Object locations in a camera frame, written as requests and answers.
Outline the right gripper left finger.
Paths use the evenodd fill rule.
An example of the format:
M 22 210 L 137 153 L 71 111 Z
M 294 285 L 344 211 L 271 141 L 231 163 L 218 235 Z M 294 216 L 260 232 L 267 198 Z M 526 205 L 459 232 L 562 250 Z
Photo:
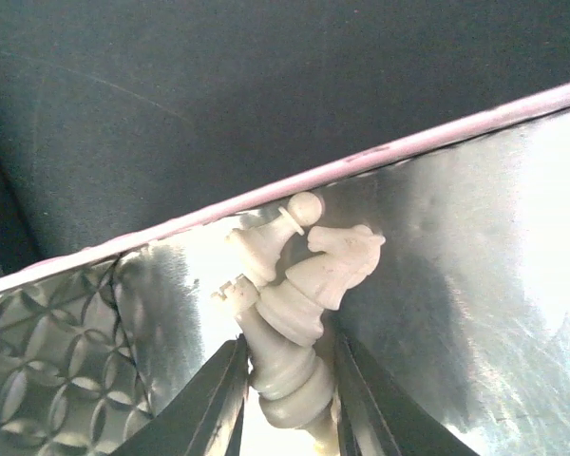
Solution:
M 224 342 L 172 402 L 113 451 L 121 456 L 239 455 L 248 345 Z

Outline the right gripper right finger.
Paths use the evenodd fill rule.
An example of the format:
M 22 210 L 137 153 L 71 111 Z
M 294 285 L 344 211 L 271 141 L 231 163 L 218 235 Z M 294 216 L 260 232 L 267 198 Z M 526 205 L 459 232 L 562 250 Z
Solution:
M 430 416 L 357 339 L 339 332 L 334 362 L 342 455 L 473 455 Z

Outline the white rook piece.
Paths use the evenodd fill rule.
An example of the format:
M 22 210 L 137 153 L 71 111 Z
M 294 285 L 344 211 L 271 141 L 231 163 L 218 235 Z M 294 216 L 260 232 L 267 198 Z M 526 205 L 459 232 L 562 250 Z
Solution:
M 212 297 L 231 311 L 246 339 L 250 384 L 267 422 L 278 429 L 306 431 L 318 455 L 338 455 L 332 370 L 313 347 L 297 345 L 266 322 L 257 310 L 259 292 L 247 277 L 224 283 Z

